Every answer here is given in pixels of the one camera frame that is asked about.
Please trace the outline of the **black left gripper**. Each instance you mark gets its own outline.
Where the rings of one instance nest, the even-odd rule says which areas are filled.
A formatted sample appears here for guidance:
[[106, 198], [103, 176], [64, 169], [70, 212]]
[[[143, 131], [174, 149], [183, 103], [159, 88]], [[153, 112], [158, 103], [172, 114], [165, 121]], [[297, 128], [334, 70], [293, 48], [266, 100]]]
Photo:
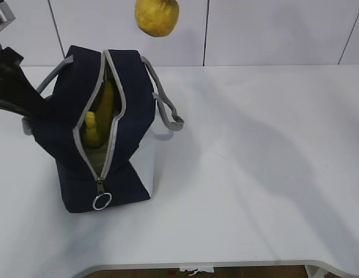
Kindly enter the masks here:
[[20, 68], [23, 59], [11, 47], [0, 44], [0, 109], [31, 119], [46, 119], [52, 108], [24, 75]]

